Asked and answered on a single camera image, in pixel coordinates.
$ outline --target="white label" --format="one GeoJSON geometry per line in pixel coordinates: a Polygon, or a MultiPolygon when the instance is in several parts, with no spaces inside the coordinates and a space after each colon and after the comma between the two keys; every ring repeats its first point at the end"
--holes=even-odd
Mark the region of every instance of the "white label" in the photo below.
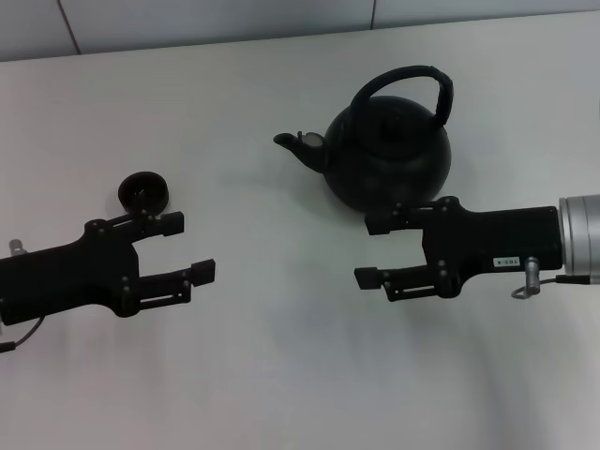
{"type": "Polygon", "coordinates": [[[521,259],[518,256],[508,258],[494,258],[494,267],[519,267],[521,259]]]}

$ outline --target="white wall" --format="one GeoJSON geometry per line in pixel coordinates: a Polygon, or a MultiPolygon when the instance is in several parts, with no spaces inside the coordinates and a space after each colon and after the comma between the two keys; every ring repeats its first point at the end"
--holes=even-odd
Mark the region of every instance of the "white wall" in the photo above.
{"type": "MultiPolygon", "coordinates": [[[[74,54],[59,0],[0,0],[0,61],[74,54]]],[[[600,9],[600,0],[62,0],[83,53],[600,9]]]]}
{"type": "Polygon", "coordinates": [[[0,61],[75,54],[56,0],[0,0],[0,61]]]}
{"type": "Polygon", "coordinates": [[[600,0],[375,1],[375,28],[600,9],[600,0]]]}
{"type": "Polygon", "coordinates": [[[84,53],[367,30],[372,0],[63,0],[84,53]]]}

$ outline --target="metal pin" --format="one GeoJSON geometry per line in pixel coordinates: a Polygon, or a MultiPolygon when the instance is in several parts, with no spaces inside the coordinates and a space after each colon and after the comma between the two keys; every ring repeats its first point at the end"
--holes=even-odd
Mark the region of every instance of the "metal pin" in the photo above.
{"type": "Polygon", "coordinates": [[[537,295],[540,291],[540,262],[531,257],[525,261],[525,294],[537,295]]]}
{"type": "Polygon", "coordinates": [[[23,248],[23,242],[19,239],[13,239],[8,243],[8,247],[10,248],[10,256],[19,256],[27,253],[23,248]]]}

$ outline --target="silver cylinder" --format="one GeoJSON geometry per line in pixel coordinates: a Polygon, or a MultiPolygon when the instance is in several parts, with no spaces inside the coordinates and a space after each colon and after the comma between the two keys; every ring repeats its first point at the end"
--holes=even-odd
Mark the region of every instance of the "silver cylinder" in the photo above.
{"type": "Polygon", "coordinates": [[[537,295],[540,290],[540,262],[536,258],[528,258],[525,262],[525,294],[537,295]]]}
{"type": "Polygon", "coordinates": [[[600,195],[569,197],[559,203],[562,258],[567,276],[600,282],[600,195]]]}

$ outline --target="black kettle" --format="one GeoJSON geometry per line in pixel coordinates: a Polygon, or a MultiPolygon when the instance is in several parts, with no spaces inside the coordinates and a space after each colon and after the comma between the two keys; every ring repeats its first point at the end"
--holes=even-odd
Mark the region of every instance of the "black kettle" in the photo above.
{"type": "Polygon", "coordinates": [[[443,126],[453,96],[452,80],[435,67],[397,68],[358,91],[325,137],[284,133],[273,141],[322,173],[335,194],[358,211],[428,201],[450,170],[450,142],[443,126]],[[406,98],[372,97],[390,83],[414,77],[430,77],[440,84],[435,114],[406,98]]]}

